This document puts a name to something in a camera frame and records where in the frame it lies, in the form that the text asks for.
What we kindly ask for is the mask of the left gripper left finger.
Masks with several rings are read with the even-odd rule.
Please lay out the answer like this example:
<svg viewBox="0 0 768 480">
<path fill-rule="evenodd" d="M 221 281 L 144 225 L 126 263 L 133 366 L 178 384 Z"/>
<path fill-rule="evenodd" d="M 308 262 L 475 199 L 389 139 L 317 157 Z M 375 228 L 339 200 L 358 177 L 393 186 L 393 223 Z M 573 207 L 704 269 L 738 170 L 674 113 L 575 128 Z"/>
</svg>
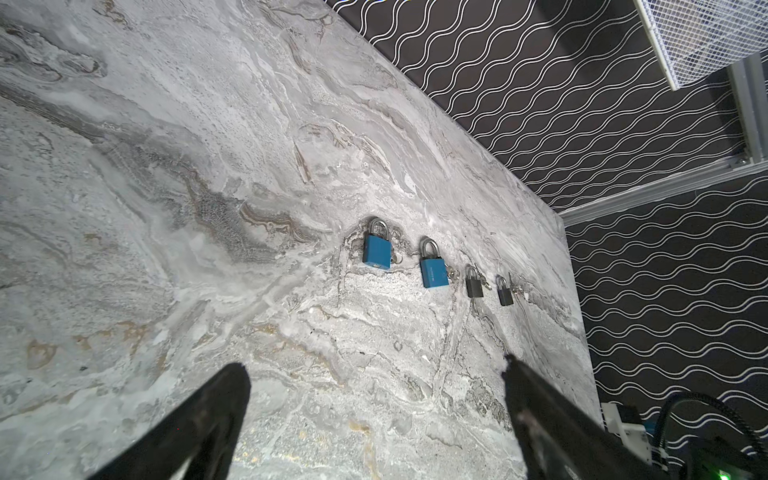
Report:
<svg viewBox="0 0 768 480">
<path fill-rule="evenodd" d="M 93 479 L 225 479 L 250 399 L 241 363 L 225 365 Z"/>
</svg>

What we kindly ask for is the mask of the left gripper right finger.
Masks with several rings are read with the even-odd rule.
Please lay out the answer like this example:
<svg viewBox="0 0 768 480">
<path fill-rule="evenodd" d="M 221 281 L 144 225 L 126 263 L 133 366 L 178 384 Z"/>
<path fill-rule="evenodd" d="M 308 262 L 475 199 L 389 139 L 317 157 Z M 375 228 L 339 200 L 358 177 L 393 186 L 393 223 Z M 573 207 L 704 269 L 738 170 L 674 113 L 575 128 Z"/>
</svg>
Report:
<svg viewBox="0 0 768 480">
<path fill-rule="evenodd" d="M 528 479 L 664 479 L 516 356 L 505 402 Z"/>
</svg>

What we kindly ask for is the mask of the black padlock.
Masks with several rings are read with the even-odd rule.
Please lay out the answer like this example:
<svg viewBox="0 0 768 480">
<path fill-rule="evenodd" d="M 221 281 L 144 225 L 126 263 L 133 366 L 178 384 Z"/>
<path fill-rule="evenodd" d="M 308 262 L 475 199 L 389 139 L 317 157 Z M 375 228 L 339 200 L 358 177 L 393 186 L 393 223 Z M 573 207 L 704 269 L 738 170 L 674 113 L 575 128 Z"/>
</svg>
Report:
<svg viewBox="0 0 768 480">
<path fill-rule="evenodd" d="M 465 281 L 467 296 L 469 298 L 482 298 L 484 296 L 483 282 L 475 266 L 468 265 L 466 267 Z"/>
<path fill-rule="evenodd" d="M 496 276 L 496 287 L 499 303 L 501 306 L 511 306 L 514 304 L 514 297 L 509 286 L 507 278 L 503 275 Z"/>
</svg>

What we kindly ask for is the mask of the blue padlock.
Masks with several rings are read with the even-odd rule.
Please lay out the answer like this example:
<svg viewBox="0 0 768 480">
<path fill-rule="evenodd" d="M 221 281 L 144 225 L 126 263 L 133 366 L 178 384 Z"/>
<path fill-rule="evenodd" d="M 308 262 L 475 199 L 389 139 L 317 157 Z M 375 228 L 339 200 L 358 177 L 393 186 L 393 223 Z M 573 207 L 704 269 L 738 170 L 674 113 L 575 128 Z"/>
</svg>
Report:
<svg viewBox="0 0 768 480">
<path fill-rule="evenodd" d="M 427 289 L 448 286 L 446 264 L 437 243 L 429 237 L 424 237 L 420 241 L 419 250 L 423 286 Z"/>
<path fill-rule="evenodd" d="M 378 218 L 372 218 L 369 222 L 368 233 L 364 240 L 363 263 L 389 270 L 392 258 L 392 245 L 387 223 Z"/>
</svg>

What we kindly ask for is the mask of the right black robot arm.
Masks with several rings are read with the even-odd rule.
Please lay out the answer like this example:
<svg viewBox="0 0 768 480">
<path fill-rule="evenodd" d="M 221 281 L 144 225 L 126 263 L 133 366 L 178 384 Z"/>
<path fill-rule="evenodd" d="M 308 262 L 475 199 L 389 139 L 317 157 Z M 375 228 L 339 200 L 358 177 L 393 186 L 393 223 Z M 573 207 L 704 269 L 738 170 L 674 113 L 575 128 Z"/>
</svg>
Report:
<svg viewBox="0 0 768 480">
<path fill-rule="evenodd" d="M 685 480 L 766 479 L 767 468 L 729 445 L 723 438 L 692 439 L 678 473 Z"/>
</svg>

